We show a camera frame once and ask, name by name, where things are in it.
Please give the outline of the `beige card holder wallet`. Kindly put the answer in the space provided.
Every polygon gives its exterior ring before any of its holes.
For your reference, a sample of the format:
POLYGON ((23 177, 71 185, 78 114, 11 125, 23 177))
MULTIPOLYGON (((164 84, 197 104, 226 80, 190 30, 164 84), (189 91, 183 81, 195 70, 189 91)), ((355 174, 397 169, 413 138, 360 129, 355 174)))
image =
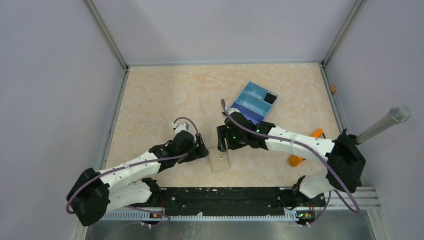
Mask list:
POLYGON ((208 147, 209 150, 209 163, 213 173, 221 172, 230 169, 230 155, 227 148, 227 143, 220 140, 215 140, 214 143, 208 147))

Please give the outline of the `black credit card stack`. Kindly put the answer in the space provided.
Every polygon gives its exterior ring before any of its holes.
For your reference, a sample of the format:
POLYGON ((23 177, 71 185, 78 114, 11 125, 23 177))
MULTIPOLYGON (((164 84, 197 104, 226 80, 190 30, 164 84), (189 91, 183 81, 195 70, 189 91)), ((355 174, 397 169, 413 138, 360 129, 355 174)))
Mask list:
POLYGON ((277 95, 273 94, 272 92, 268 92, 264 98, 264 101, 270 105, 273 105, 277 99, 277 95))

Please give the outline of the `blue three-compartment box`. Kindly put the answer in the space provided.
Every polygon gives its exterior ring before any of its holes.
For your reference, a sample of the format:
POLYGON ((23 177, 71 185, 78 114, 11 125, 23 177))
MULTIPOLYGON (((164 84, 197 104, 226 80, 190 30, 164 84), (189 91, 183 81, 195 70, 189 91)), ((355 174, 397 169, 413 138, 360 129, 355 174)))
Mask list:
POLYGON ((248 120, 252 121, 255 125, 259 122, 264 122, 277 101, 276 100, 273 105, 265 102, 264 98, 268 92, 277 95, 279 98, 277 93, 250 81, 233 102, 231 108, 238 109, 248 120))

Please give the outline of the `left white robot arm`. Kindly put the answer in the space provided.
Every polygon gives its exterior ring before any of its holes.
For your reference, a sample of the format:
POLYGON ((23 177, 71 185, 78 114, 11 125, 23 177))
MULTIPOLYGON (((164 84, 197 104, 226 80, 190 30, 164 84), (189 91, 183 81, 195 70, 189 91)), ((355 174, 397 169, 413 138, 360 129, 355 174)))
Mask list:
POLYGON ((66 212, 89 227, 116 209, 134 204, 154 207, 160 202, 161 189, 152 175, 209 154, 201 134, 183 130, 129 162, 103 170, 88 168, 67 195, 66 212))

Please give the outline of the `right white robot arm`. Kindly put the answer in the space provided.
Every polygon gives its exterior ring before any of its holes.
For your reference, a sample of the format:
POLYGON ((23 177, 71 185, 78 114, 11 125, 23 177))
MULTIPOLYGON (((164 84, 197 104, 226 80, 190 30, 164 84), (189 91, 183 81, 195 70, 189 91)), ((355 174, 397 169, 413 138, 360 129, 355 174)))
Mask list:
POLYGON ((270 122, 253 123, 236 111, 217 132, 219 150, 229 151, 237 167, 246 161, 246 176, 259 187, 294 184, 299 206, 329 191, 355 193, 366 164, 355 137, 346 132, 336 139, 306 136, 270 122))

